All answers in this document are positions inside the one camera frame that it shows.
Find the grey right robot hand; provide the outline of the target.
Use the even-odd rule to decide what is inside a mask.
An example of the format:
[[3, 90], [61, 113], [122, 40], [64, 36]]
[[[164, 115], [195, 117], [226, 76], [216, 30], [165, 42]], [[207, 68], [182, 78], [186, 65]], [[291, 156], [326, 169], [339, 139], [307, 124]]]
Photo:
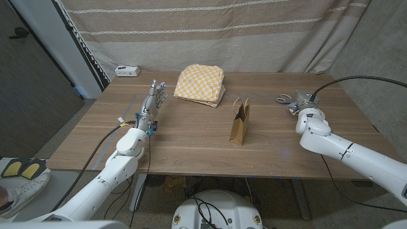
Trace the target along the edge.
[[304, 91], [304, 90], [297, 90], [294, 94], [294, 102], [291, 102], [287, 105], [287, 109], [292, 112], [300, 112], [306, 108], [316, 108], [319, 104], [319, 98], [316, 97], [313, 102], [310, 102], [312, 93]]

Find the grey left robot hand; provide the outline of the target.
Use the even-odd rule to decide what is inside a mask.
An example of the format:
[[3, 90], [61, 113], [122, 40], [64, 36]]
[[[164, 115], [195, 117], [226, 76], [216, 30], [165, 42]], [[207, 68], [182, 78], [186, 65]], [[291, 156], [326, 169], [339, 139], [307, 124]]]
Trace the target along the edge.
[[165, 94], [165, 89], [165, 82], [161, 82], [157, 85], [156, 80], [153, 80], [149, 88], [148, 96], [141, 104], [141, 110], [135, 128], [147, 131], [149, 123], [154, 121], [158, 116], [159, 108], [168, 97], [168, 95]]

